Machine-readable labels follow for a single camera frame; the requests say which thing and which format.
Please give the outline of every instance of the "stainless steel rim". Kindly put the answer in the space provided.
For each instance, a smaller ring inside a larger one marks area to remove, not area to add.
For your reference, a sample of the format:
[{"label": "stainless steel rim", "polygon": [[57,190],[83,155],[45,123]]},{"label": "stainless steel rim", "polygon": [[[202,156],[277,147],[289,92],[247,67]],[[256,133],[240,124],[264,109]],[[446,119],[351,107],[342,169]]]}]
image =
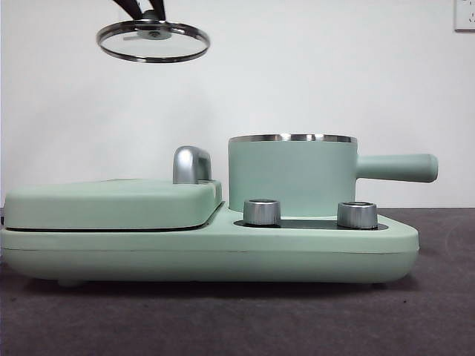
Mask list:
[{"label": "stainless steel rim", "polygon": [[326,135],[323,133],[275,133],[269,135],[238,136],[229,142],[261,142],[261,141],[325,141],[357,143],[355,137]]},{"label": "stainless steel rim", "polygon": [[[200,52],[189,54],[186,56],[175,56],[175,57],[145,57],[145,56],[132,56],[130,54],[120,53],[113,50],[109,50],[104,47],[102,43],[115,35],[122,33],[130,33],[137,31],[160,31],[166,30],[170,33],[178,33],[180,35],[189,36],[194,39],[197,39],[205,44],[205,48]],[[208,35],[202,30],[190,26],[188,24],[179,24],[176,22],[168,21],[158,21],[153,19],[141,19],[134,21],[125,21],[117,22],[116,24],[111,24],[107,27],[102,28],[96,35],[96,42],[101,47],[101,49],[107,54],[125,59],[126,61],[140,62],[140,63],[176,63],[189,61],[198,57],[201,57],[209,49],[211,41]]]}]

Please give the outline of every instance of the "pot handle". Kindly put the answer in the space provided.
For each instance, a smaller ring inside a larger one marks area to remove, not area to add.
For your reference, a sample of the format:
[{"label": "pot handle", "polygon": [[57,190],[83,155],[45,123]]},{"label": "pot handle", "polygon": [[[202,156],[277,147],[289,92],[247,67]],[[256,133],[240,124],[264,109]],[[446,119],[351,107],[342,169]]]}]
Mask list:
[{"label": "pot handle", "polygon": [[356,178],[430,183],[438,173],[439,163],[432,154],[360,156]]}]

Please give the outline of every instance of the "sandwich maker lid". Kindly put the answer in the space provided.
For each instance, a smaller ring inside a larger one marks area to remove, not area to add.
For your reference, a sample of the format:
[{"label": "sandwich maker lid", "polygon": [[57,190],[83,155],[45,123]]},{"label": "sandwich maker lid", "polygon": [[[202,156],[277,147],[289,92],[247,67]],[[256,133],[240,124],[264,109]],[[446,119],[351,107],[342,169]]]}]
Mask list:
[{"label": "sandwich maker lid", "polygon": [[204,224],[221,203],[221,184],[116,179],[18,188],[7,194],[6,228],[146,230]]}]

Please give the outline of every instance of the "appliance foot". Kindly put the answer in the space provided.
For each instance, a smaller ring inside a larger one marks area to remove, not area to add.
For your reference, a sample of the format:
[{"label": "appliance foot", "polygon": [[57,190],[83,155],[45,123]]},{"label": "appliance foot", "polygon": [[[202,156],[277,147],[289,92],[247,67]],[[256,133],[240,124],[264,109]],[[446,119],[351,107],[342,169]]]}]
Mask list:
[{"label": "appliance foot", "polygon": [[79,287],[84,283],[86,283],[85,280],[58,280],[58,285],[66,288]]}]

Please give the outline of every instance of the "silver knob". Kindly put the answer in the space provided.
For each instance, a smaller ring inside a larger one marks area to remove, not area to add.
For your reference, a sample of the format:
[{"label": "silver knob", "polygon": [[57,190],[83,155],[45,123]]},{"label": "silver knob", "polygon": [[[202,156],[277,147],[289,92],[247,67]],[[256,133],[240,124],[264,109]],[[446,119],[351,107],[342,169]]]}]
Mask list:
[{"label": "silver knob", "polygon": [[340,202],[337,223],[345,228],[377,228],[376,204],[371,202]]},{"label": "silver knob", "polygon": [[277,200],[251,199],[244,202],[243,220],[250,225],[280,225],[281,204]]}]

